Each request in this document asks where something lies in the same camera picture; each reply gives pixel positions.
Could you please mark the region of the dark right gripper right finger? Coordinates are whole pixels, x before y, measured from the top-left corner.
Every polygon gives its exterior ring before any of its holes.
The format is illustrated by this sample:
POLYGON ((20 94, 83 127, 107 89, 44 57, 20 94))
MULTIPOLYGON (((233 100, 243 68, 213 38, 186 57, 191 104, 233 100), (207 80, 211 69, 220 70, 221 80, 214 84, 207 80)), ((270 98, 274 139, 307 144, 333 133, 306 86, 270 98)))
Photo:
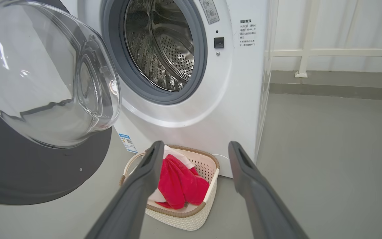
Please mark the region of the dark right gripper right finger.
POLYGON ((255 239, 306 239, 307 234, 239 142, 228 145, 235 190, 244 198, 255 239))

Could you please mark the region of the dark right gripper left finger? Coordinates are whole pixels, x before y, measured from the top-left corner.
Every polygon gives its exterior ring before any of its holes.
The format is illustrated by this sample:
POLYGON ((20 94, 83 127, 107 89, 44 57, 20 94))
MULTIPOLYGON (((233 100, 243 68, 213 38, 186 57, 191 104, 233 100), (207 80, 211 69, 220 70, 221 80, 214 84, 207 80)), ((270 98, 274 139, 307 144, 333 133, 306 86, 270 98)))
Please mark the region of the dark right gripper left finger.
POLYGON ((164 143, 154 142, 132 175, 114 195, 86 239, 138 239, 147 201, 158 187, 164 143))

